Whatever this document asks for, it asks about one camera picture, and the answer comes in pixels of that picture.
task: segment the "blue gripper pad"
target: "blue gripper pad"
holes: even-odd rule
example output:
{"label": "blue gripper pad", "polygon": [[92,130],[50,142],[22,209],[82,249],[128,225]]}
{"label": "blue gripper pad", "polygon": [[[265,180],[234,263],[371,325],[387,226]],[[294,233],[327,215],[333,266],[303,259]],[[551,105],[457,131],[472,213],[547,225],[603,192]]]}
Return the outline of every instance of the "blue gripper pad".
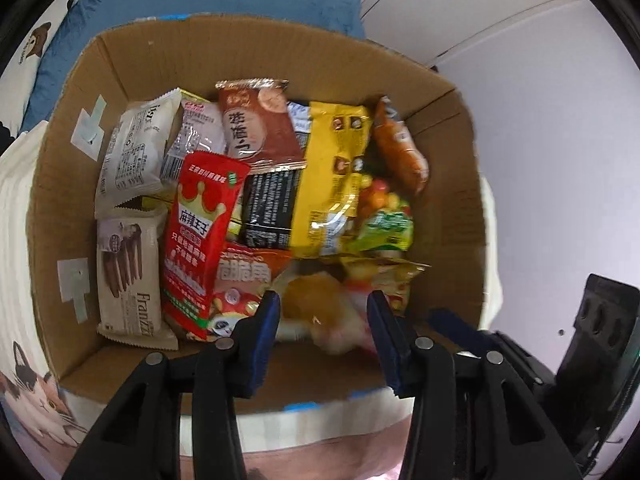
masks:
{"label": "blue gripper pad", "polygon": [[380,290],[373,291],[367,298],[367,320],[387,386],[398,397],[407,396],[402,370],[411,359],[411,347]]}
{"label": "blue gripper pad", "polygon": [[249,399],[262,386],[279,322],[280,297],[272,290],[265,293],[253,317],[238,321],[231,337],[239,355],[229,373],[235,397]]}

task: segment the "blue tape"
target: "blue tape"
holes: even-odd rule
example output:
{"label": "blue tape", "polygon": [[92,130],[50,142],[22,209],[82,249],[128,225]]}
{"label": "blue tape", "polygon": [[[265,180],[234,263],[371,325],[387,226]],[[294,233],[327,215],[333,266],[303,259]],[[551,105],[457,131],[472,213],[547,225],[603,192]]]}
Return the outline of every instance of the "blue tape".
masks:
{"label": "blue tape", "polygon": [[190,14],[166,14],[164,16],[158,16],[158,20],[175,20],[181,22],[182,20],[186,20]]}
{"label": "blue tape", "polygon": [[283,412],[304,412],[305,410],[316,410],[320,407],[317,402],[299,402],[297,404],[288,404],[285,406]]}

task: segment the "cardboard box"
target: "cardboard box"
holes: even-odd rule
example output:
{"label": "cardboard box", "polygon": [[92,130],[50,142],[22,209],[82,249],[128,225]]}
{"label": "cardboard box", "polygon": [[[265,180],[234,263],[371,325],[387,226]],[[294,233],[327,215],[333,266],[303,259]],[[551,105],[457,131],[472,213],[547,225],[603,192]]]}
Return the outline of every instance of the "cardboard box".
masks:
{"label": "cardboard box", "polygon": [[[84,50],[66,80],[34,176],[28,216],[33,302],[52,373],[73,393],[108,402],[148,353],[97,335],[94,193],[113,127],[130,102],[177,86],[215,100],[216,81],[250,77],[290,80],[294,100],[362,104],[388,94],[430,164],[426,190],[412,203],[415,241],[409,258],[431,265],[412,284],[408,315],[417,325],[429,308],[448,307],[477,326],[483,300],[484,219],[473,128],[453,85],[427,68],[368,41],[286,22],[192,16],[148,20],[108,30]],[[105,135],[98,161],[70,143],[81,111],[98,96]],[[60,260],[87,258],[88,320],[63,302]],[[176,353],[199,350],[183,344]],[[310,344],[274,348],[264,386],[238,412],[325,402],[382,386],[375,358],[353,351],[330,357]]]}

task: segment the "white bag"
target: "white bag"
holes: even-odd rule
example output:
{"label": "white bag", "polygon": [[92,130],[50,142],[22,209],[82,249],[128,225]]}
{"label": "white bag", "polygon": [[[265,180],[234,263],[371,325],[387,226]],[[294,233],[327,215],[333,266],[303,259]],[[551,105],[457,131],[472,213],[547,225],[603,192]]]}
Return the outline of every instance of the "white bag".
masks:
{"label": "white bag", "polygon": [[162,191],[164,146],[178,106],[180,90],[175,89],[122,114],[95,189],[96,218],[132,198]]}

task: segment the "red snack package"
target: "red snack package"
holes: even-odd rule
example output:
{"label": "red snack package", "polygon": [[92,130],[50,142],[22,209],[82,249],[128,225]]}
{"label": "red snack package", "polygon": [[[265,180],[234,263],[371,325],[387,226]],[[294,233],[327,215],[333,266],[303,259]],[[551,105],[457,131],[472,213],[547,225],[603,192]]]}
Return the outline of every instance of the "red snack package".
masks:
{"label": "red snack package", "polygon": [[252,316],[290,261],[289,251],[227,243],[218,264],[207,340],[231,335],[240,319]]}
{"label": "red snack package", "polygon": [[251,174],[306,166],[287,109],[288,83],[265,78],[216,83],[227,155],[249,163]]}
{"label": "red snack package", "polygon": [[166,229],[163,309],[188,332],[206,338],[213,286],[226,228],[249,165],[223,155],[190,153]]}

